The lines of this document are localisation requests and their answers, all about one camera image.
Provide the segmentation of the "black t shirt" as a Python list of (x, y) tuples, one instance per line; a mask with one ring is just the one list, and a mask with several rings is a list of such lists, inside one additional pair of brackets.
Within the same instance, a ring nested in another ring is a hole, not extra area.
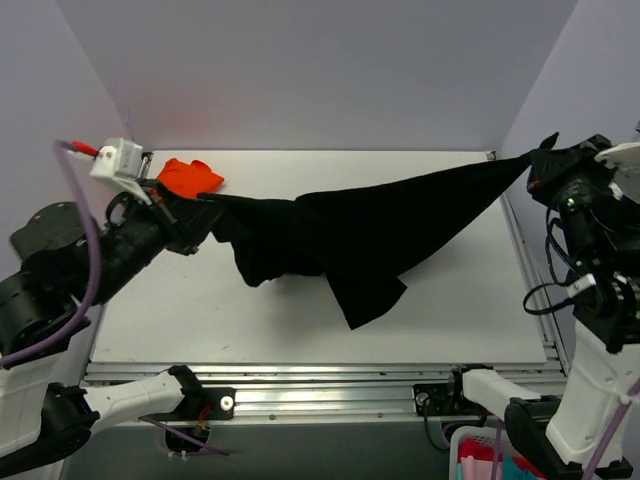
[(351, 329), (383, 316), (406, 290), (402, 274), (480, 216), (556, 138), (518, 157), (294, 200), (207, 194), (224, 214), (212, 233), (244, 282), (324, 276)]

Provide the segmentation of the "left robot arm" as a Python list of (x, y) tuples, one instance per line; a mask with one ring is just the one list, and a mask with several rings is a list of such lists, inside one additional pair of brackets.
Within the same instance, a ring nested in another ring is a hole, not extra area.
[(148, 201), (121, 193), (120, 221), (100, 226), (80, 202), (37, 212), (11, 236), (20, 270), (1, 283), (1, 474), (53, 464), (112, 426), (148, 418), (194, 421), (186, 441), (204, 443), (206, 422), (233, 407), (187, 366), (106, 387), (66, 386), (53, 370), (87, 311), (111, 300), (163, 251), (196, 253), (222, 216), (217, 203), (184, 199), (146, 181)]

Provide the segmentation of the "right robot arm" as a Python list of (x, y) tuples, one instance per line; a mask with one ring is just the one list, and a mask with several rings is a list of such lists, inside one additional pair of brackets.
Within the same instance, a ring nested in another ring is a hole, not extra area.
[(576, 343), (564, 392), (544, 396), (484, 366), (444, 388), (455, 412), (478, 405), (549, 479), (627, 479), (622, 439), (639, 401), (639, 146), (601, 135), (559, 149), (554, 137), (529, 154), (527, 189), (545, 206), (549, 256), (568, 272), (563, 306)]

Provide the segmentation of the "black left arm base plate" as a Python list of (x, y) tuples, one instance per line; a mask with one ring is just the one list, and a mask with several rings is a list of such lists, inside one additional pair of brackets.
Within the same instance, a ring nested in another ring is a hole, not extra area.
[(231, 387), (205, 387), (192, 397), (192, 404), (192, 420), (231, 420), (235, 412), (236, 390)]

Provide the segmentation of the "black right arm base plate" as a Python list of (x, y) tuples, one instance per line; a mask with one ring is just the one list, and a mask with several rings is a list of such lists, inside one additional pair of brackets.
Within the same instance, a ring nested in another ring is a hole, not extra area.
[(461, 389), (444, 383), (414, 384), (414, 407), (418, 416), (461, 415)]

